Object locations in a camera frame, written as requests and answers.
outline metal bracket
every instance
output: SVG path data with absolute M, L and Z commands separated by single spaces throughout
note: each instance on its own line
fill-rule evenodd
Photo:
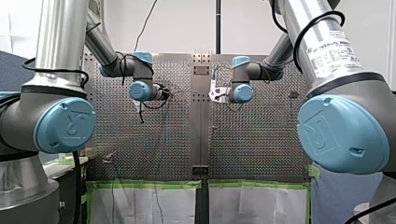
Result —
M 199 76 L 209 76 L 209 66 L 194 66 L 194 74 Z
M 216 87 L 216 80 L 210 81 L 210 100 L 216 103 L 224 104 L 227 103 L 227 94 L 230 88 L 227 87 Z
M 193 165 L 192 166 L 193 175 L 208 175 L 209 169 L 207 165 Z
M 297 99 L 299 97 L 300 93 L 297 91 L 290 91 L 289 98 L 290 99 Z

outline label sticker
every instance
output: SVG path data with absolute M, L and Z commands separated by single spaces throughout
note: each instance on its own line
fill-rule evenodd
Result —
M 306 50 L 317 77 L 328 77 L 340 67 L 361 67 L 344 32 L 331 31 L 329 38 Z

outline black cable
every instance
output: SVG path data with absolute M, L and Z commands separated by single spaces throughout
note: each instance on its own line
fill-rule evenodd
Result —
M 29 67 L 28 64 L 33 63 L 35 61 L 35 58 L 29 59 L 26 62 L 22 64 L 22 67 L 24 69 L 34 71 L 34 72 L 39 72 L 39 73 L 49 73 L 49 74 L 54 74 L 54 73 L 79 73 L 84 75 L 84 81 L 80 84 L 81 88 L 84 89 L 85 84 L 90 80 L 90 76 L 88 73 L 82 71 L 82 70 L 73 70 L 73 69 L 48 69 L 48 68 L 32 68 Z
M 155 170 L 155 174 L 154 174 L 154 191 L 155 191 L 155 198 L 157 201 L 157 206 L 160 209 L 160 214 L 161 214 L 161 223 L 163 224 L 163 209 L 161 208 L 160 205 L 160 201 L 158 199 L 158 191 L 157 191 L 157 177 L 158 177 L 158 173 L 160 172 L 160 168 L 161 168 L 161 164 L 163 162 L 163 157 L 164 157 L 164 148 L 167 145 L 167 138 L 168 138 L 168 132 L 166 131 L 166 118 L 169 114 L 169 104 L 167 104 L 167 107 L 165 109 L 165 107 L 163 108 L 163 151 L 161 153 L 161 157 L 158 160 L 158 164 L 157 164 L 157 169 Z
M 168 99 L 164 100 L 163 103 L 159 106 L 150 106 L 150 105 L 147 105 L 145 102 L 142 102 L 142 104 L 145 107 L 147 107 L 148 109 L 157 110 L 157 109 L 163 108 L 163 106 L 166 105 L 167 102 L 168 102 Z
M 81 210 L 81 191 L 82 191 L 82 182 L 81 182 L 81 164 L 79 163 L 78 152 L 73 152 L 73 160 L 75 163 L 75 171 L 76 171 L 76 207 L 74 213 L 73 224 L 78 224 L 79 221 L 79 213 Z
M 327 16 L 331 16 L 331 15 L 336 15 L 339 16 L 341 18 L 341 23 L 340 25 L 343 26 L 345 21 L 346 21 L 346 16 L 340 12 L 340 11 L 328 11 L 323 13 L 320 16 L 315 17 L 312 21 L 310 21 L 305 28 L 298 34 L 296 42 L 294 43 L 294 50 L 293 50 L 293 58 L 294 58 L 294 63 L 297 67 L 297 69 L 302 73 L 303 70 L 301 69 L 300 63 L 298 61 L 298 51 L 301 45 L 301 42 L 303 41 L 303 38 L 305 36 L 305 34 L 309 31 L 309 29 L 311 29 L 314 25 L 317 24 L 317 22 L 325 19 L 325 17 Z
M 113 164 L 114 173 L 115 173 L 113 183 L 111 184 L 111 196 L 112 196 L 112 201 L 113 201 L 112 211 L 111 211 L 111 219 L 112 219 L 112 223 L 114 224 L 114 215 L 115 215 L 115 211 L 116 211 L 115 196 L 114 196 L 114 184 L 116 182 L 116 179 L 118 179 L 121 184 L 122 184 L 122 182 L 121 182 L 121 178 L 120 178 L 119 168 L 118 168 L 117 164 L 114 162 L 114 157 L 111 159 L 111 163 Z
M 272 10 L 272 16 L 273 16 L 273 20 L 274 20 L 274 23 L 275 23 L 275 25 L 277 26 L 277 28 L 279 28 L 279 30 L 281 30 L 282 32 L 284 32 L 284 33 L 288 33 L 288 30 L 286 30 L 280 23 L 279 23 L 279 21 L 277 20 L 277 18 L 276 18 L 276 12 L 275 12 L 275 6 L 276 6 L 276 4 L 275 4 L 275 2 L 276 2 L 276 0 L 272 0 L 272 5 L 271 5 L 271 10 Z
M 158 0 L 155 0 L 154 3 L 151 6 L 151 10 L 149 11 L 148 16 L 146 17 L 145 24 L 143 25 L 142 31 L 140 32 L 139 36 L 136 39 L 136 45 L 134 46 L 134 51 L 137 50 L 137 46 L 139 45 L 140 36 L 142 36 L 142 34 L 145 32 L 146 25 L 148 24 L 148 21 L 149 21 L 149 17 L 151 16 L 151 13 L 154 10 L 154 7 L 157 4 L 157 2 L 158 2 Z
M 145 123 L 145 121 L 143 120 L 143 110 L 142 110 L 142 103 L 140 102 L 139 104 L 139 117 L 140 117 L 140 123 Z
M 390 199 L 390 200 L 388 200 L 388 201 L 386 201 L 384 203 L 380 203 L 380 204 L 378 204 L 378 205 L 376 205 L 374 207 L 371 207 L 371 208 L 369 208 L 369 209 L 367 209 L 367 210 L 365 210 L 363 212 L 360 212 L 356 216 L 350 218 L 345 224 L 352 224 L 352 223 L 354 223 L 356 221 L 359 221 L 359 218 L 365 217 L 365 216 L 367 216 L 367 215 L 369 215 L 369 214 L 371 214 L 373 212 L 376 212 L 379 209 L 382 209 L 384 207 L 390 206 L 390 205 L 392 205 L 394 203 L 396 203 L 396 198 L 392 198 L 392 199 Z

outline robotic arm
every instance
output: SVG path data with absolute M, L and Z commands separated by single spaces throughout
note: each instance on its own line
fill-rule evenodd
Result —
M 396 171 L 396 101 L 385 79 L 363 69 L 334 12 L 339 0 L 273 0 L 287 25 L 263 63 L 233 59 L 231 88 L 209 95 L 218 103 L 247 103 L 250 80 L 279 80 L 290 56 L 309 87 L 298 133 L 307 155 L 337 173 Z
M 166 100 L 169 90 L 152 81 L 152 56 L 146 51 L 136 51 L 133 55 L 118 54 L 108 37 L 99 29 L 100 22 L 89 11 L 85 45 L 101 64 L 104 77 L 134 77 L 129 93 L 134 101 L 145 102 Z
M 48 180 L 38 151 L 81 150 L 92 137 L 96 113 L 86 100 L 80 71 L 84 42 L 105 77 L 134 77 L 137 102 L 165 100 L 152 81 L 152 56 L 118 55 L 88 13 L 86 0 L 44 0 L 34 77 L 21 92 L 0 92 L 0 219 L 5 223 L 58 223 L 58 184 Z

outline vertical metal pole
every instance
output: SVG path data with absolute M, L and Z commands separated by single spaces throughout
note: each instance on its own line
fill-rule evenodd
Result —
M 221 0 L 216 0 L 216 54 L 221 54 Z

